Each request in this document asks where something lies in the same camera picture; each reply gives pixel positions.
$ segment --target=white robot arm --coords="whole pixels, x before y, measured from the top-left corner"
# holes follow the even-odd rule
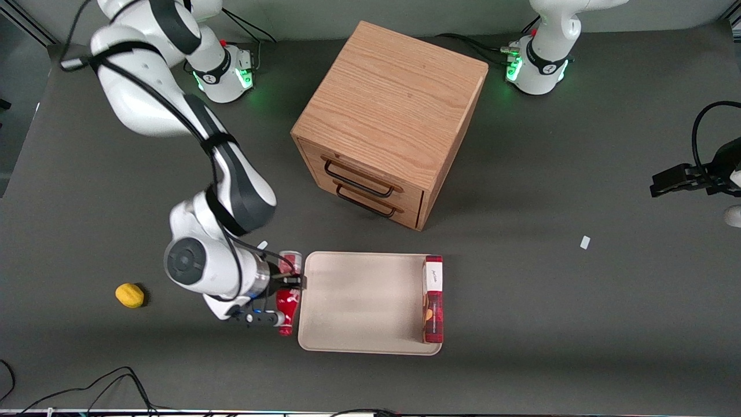
[[[198,24],[221,10],[221,0],[98,3],[111,23],[93,35],[88,62],[116,116],[145,136],[194,135],[211,158],[214,181],[216,166],[222,172],[218,184],[172,209],[165,270],[173,282],[202,293],[216,317],[226,320],[268,288],[268,263],[231,239],[266,224],[276,198],[219,119],[180,89],[170,68],[187,59],[207,96],[227,102],[251,86],[245,82],[249,53],[222,46]],[[75,61],[83,62],[62,67]]]
[[[567,56],[582,33],[577,13],[620,6],[628,0],[530,0],[541,18],[535,36],[526,34],[510,43],[519,56],[507,72],[507,81],[533,95],[546,94],[563,78]]]

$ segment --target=wall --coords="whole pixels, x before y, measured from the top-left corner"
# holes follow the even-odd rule
[[[54,36],[65,39],[82,0],[17,0]],[[73,41],[87,44],[106,18],[95,1],[88,6]],[[715,20],[733,0],[632,0],[611,10],[583,13],[588,32],[670,30]],[[441,32],[507,33],[535,17],[526,0],[224,0],[225,7],[278,39],[339,39],[368,20],[413,36]],[[243,40],[226,16],[208,23],[219,37]]]

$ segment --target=black strap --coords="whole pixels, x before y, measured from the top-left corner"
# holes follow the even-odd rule
[[[152,44],[148,44],[147,42],[140,42],[140,41],[126,41],[126,42],[121,42],[120,44],[115,44],[114,46],[109,47],[107,50],[104,50],[101,53],[91,56],[90,59],[88,59],[88,62],[90,63],[90,67],[95,72],[98,72],[98,68],[100,67],[100,64],[104,60],[106,60],[109,56],[118,55],[119,53],[133,52],[135,49],[151,50],[157,55],[162,56],[159,50],[156,47],[154,47],[154,45]]]
[[[196,52],[196,49],[201,46],[201,38],[194,35],[180,19],[176,2],[174,0],[149,0],[149,5],[154,20],[157,21],[159,28],[170,42],[185,55]]]
[[[226,134],[224,132],[217,132],[209,136],[208,139],[201,142],[201,148],[207,155],[211,155],[211,151],[213,151],[216,146],[223,145],[227,142],[231,142],[239,146],[239,143],[236,142],[232,135]]]
[[[217,222],[221,223],[234,236],[239,237],[247,234],[247,231],[234,220],[234,216],[219,201],[219,198],[216,196],[216,186],[214,184],[209,185],[205,189],[205,193],[208,208],[213,213],[213,216],[216,217]]]
[[[538,71],[541,75],[551,75],[552,73],[555,73],[556,70],[561,68],[561,65],[563,65],[563,63],[566,62],[566,59],[568,58],[568,56],[564,56],[558,61],[548,61],[547,59],[539,57],[535,53],[535,50],[533,50],[533,39],[530,39],[530,41],[528,42],[528,46],[525,49],[525,52],[530,62],[538,67]]]
[[[231,53],[228,50],[224,50],[224,59],[218,67],[210,71],[199,71],[193,70],[196,75],[203,80],[206,84],[218,84],[221,81],[222,76],[229,71],[231,68]]]

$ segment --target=red can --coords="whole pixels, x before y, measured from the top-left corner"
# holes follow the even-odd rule
[[[278,262],[278,269],[282,274],[301,274],[301,262],[303,256],[301,256],[300,253],[295,251],[282,251],[278,253],[278,255],[281,255],[293,264],[293,268],[291,268],[291,265],[288,262],[281,259]],[[276,291],[276,307],[278,311],[285,315],[285,321],[278,328],[278,333],[281,336],[290,336],[293,334],[293,316],[296,315],[296,309],[299,307],[300,300],[301,289],[284,288]]]

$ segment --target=wooden cabinet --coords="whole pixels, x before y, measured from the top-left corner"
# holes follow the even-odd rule
[[[360,22],[291,130],[337,197],[422,230],[488,66]]]

